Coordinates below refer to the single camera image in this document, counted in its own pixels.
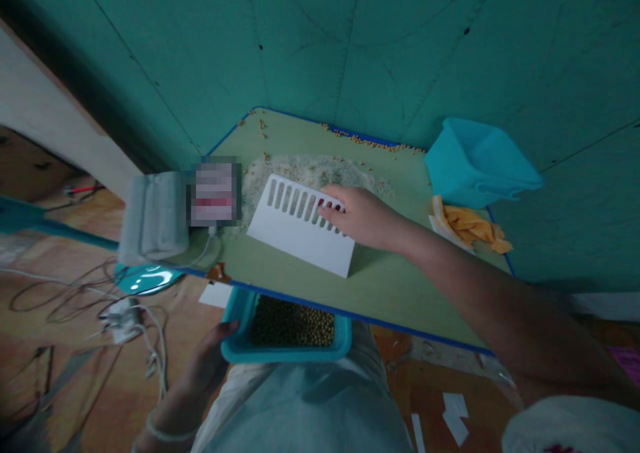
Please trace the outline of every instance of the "green wall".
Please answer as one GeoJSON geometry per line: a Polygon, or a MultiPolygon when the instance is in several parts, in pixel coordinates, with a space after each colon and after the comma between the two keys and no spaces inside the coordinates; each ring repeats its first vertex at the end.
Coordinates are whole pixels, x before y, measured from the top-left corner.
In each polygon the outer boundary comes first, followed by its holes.
{"type": "Polygon", "coordinates": [[[172,168],[253,105],[420,147],[447,115],[503,127],[547,180],[494,208],[518,276],[640,283],[640,0],[0,2],[121,142],[172,168]]]}

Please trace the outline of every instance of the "blue bucket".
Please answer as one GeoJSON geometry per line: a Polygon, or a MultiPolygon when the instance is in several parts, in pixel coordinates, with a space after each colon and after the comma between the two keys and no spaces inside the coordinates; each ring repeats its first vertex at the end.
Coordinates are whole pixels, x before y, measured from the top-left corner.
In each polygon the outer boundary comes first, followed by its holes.
{"type": "Polygon", "coordinates": [[[222,356],[229,363],[333,362],[351,348],[351,319],[334,315],[333,343],[321,346],[257,346],[251,343],[251,325],[260,295],[234,288],[223,322],[238,320],[240,328],[222,342],[222,356]]]}
{"type": "Polygon", "coordinates": [[[449,117],[425,155],[434,195],[444,203],[480,209],[498,200],[518,200],[544,180],[503,130],[449,117]]]}

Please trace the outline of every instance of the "white cloth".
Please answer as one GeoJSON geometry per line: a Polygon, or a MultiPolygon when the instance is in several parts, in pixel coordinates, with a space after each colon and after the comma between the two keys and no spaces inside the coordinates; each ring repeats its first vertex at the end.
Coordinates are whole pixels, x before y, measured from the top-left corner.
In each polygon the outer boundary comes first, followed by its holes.
{"type": "Polygon", "coordinates": [[[640,412],[584,396],[552,396],[514,416],[505,452],[637,453],[640,412]]]}
{"type": "MultiPolygon", "coordinates": [[[[542,400],[515,416],[503,451],[638,451],[640,413],[573,396],[542,400]]],[[[336,363],[234,366],[191,449],[211,452],[411,452],[367,325],[353,323],[336,363]]]]}

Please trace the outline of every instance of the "white plastic scraper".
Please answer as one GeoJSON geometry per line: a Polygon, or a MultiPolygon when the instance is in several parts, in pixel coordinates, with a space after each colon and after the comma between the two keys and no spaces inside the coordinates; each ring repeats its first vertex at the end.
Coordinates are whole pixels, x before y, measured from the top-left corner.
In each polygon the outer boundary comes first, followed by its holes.
{"type": "Polygon", "coordinates": [[[247,234],[347,278],[355,241],[320,217],[319,206],[345,210],[329,195],[270,175],[247,234]]]}

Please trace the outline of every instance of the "person's hand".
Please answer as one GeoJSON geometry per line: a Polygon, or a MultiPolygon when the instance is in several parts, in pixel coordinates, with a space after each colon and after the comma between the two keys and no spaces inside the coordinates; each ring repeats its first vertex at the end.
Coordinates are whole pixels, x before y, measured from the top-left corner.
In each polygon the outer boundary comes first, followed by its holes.
{"type": "Polygon", "coordinates": [[[182,390],[191,395],[211,395],[220,386],[229,367],[220,344],[239,326],[237,321],[220,323],[202,339],[177,381],[182,390]]]}
{"type": "Polygon", "coordinates": [[[408,221],[373,193],[341,185],[327,185],[322,193],[340,200],[345,212],[322,207],[318,213],[340,231],[371,248],[395,250],[399,228],[408,221]]]}

